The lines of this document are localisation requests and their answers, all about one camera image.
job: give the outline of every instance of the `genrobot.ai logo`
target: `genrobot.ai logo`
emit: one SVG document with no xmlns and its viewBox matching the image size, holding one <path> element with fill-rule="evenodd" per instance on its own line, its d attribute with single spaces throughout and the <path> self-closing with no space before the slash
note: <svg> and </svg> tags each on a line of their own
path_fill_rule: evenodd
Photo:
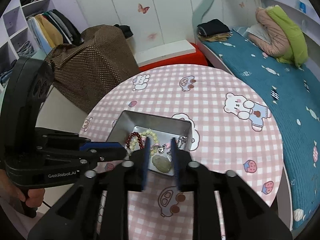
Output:
<svg viewBox="0 0 320 240">
<path fill-rule="evenodd" d="M 79 171 L 72 171 L 72 172 L 67 172 L 67 173 L 57 173 L 57 174 L 49 174 L 48 177 L 49 178 L 57 178 L 57 177 L 76 175 L 76 172 L 79 172 Z"/>
</svg>

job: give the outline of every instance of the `human hand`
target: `human hand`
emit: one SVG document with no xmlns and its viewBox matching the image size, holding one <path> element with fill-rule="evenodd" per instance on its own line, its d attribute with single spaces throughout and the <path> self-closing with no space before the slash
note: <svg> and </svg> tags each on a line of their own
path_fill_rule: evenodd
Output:
<svg viewBox="0 0 320 240">
<path fill-rule="evenodd" d="M 20 189 L 18 189 L 8 178 L 4 170 L 0 170 L 0 187 L 2 187 L 11 197 L 18 198 L 26 202 L 26 205 L 31 208 L 40 207 L 44 198 L 45 189 L 30 189 L 28 191 L 28 198 Z"/>
</svg>

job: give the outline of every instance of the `cable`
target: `cable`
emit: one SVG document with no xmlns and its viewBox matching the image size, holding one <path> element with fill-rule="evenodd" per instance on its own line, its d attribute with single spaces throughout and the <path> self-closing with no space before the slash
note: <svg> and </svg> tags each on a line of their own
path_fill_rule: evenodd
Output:
<svg viewBox="0 0 320 240">
<path fill-rule="evenodd" d="M 42 201 L 43 204 L 45 204 L 48 208 L 51 208 L 50 205 L 48 205 L 45 201 Z"/>
</svg>

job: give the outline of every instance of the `brown polka dot cloth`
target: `brown polka dot cloth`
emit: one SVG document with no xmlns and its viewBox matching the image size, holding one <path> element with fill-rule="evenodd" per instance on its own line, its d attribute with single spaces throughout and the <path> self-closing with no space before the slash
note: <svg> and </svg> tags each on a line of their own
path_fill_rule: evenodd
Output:
<svg viewBox="0 0 320 240">
<path fill-rule="evenodd" d="M 81 37 L 83 44 L 60 44 L 45 61 L 54 68 L 55 88 L 89 113 L 109 91 L 140 71 L 119 28 L 90 27 Z"/>
</svg>

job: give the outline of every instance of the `pink pillow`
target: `pink pillow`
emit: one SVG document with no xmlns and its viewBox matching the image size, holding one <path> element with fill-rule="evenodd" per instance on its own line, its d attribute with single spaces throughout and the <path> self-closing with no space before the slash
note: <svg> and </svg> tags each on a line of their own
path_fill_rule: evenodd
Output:
<svg viewBox="0 0 320 240">
<path fill-rule="evenodd" d="M 259 7 L 256 10 L 256 19 L 267 28 L 271 38 L 271 44 L 261 40 L 253 34 L 249 34 L 249 39 L 260 47 L 265 53 L 272 57 L 283 56 L 290 47 L 289 40 L 284 31 L 266 13 L 266 10 Z"/>
</svg>

